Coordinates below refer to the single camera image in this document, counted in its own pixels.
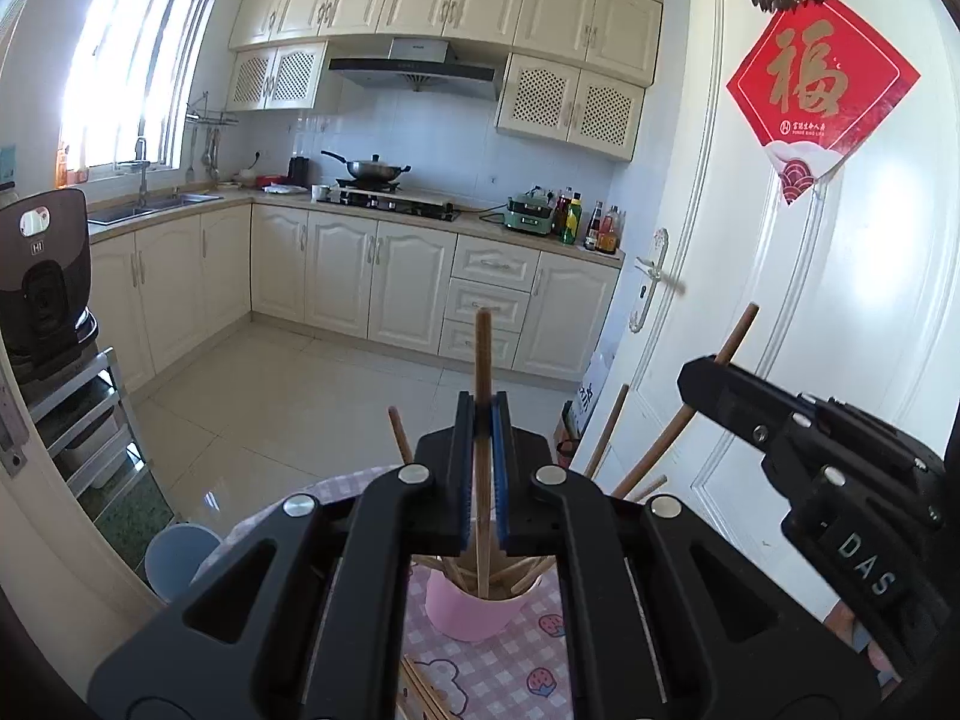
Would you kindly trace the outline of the person right hand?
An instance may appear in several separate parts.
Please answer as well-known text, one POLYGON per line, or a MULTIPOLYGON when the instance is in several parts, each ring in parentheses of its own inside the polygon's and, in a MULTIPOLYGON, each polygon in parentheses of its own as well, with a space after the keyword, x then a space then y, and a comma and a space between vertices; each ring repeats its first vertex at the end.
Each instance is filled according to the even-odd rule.
POLYGON ((843 601, 838 601, 823 619, 823 624, 859 655, 867 656, 871 667, 874 668, 882 694, 889 695, 900 686, 900 676, 893 669, 889 657, 872 639, 871 634, 862 626, 862 622, 854 616, 850 606, 844 605, 843 601))

